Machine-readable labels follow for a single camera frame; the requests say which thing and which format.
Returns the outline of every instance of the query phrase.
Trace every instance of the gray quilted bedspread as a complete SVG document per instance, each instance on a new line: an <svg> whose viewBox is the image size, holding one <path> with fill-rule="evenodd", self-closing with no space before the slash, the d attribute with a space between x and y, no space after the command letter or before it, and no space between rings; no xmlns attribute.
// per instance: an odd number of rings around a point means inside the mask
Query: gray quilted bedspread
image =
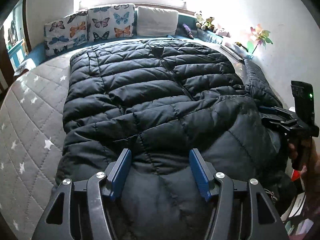
<svg viewBox="0 0 320 240"><path fill-rule="evenodd" d="M242 78L241 63L216 44ZM49 201L62 154L62 113L74 50L21 76L0 109L0 212L19 240L30 240Z"/></svg>

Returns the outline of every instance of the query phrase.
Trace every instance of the human hand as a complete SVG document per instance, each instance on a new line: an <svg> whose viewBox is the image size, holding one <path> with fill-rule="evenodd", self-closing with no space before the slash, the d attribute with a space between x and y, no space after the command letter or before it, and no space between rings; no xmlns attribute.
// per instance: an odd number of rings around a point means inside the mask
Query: human hand
<svg viewBox="0 0 320 240"><path fill-rule="evenodd" d="M301 144L309 151L308 163L301 171L301 179L306 192L320 192L320 155L316 152L316 144L313 139L305 139ZM289 158L295 160L298 157L297 149L294 144L289 143Z"/></svg>

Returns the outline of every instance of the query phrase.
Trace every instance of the silver screw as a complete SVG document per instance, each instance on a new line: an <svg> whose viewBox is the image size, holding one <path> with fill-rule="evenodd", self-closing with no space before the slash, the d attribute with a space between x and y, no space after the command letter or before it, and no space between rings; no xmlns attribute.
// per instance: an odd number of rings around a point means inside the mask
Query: silver screw
<svg viewBox="0 0 320 240"><path fill-rule="evenodd" d="M69 185L71 183L71 179L64 179L62 183L63 185Z"/></svg>
<svg viewBox="0 0 320 240"><path fill-rule="evenodd" d="M250 179L250 183L253 185L257 185L258 181L256 179Z"/></svg>
<svg viewBox="0 0 320 240"><path fill-rule="evenodd" d="M105 176L105 173L102 171L99 171L96 176L98 179L102 179Z"/></svg>
<svg viewBox="0 0 320 240"><path fill-rule="evenodd" d="M216 177L219 178L219 179L223 179L224 176L225 176L225 175L224 175L224 173L222 173L222 172L217 172L217 173L216 173Z"/></svg>

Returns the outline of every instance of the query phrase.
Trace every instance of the white pillow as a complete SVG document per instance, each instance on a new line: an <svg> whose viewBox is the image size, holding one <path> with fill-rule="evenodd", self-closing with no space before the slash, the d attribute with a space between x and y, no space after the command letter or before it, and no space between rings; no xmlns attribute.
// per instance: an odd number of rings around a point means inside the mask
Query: white pillow
<svg viewBox="0 0 320 240"><path fill-rule="evenodd" d="M160 37L174 35L178 25L178 11L138 7L137 35Z"/></svg>
<svg viewBox="0 0 320 240"><path fill-rule="evenodd" d="M45 54L52 56L88 42L88 11L80 11L44 25Z"/></svg>
<svg viewBox="0 0 320 240"><path fill-rule="evenodd" d="M133 35L134 4L107 5L88 10L88 41L128 38Z"/></svg>

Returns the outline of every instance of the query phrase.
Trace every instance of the black puffer jacket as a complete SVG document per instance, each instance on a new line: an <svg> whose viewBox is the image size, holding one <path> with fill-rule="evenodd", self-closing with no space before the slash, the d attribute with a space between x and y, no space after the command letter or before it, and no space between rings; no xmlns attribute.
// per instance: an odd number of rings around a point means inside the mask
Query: black puffer jacket
<svg viewBox="0 0 320 240"><path fill-rule="evenodd" d="M246 62L244 85L221 53L175 39L96 45L70 65L56 181L88 179L129 148L132 168L110 211L119 239L203 239L211 206L189 167L192 148L232 179L257 178L292 199L279 137L257 109L281 103L257 65Z"/></svg>

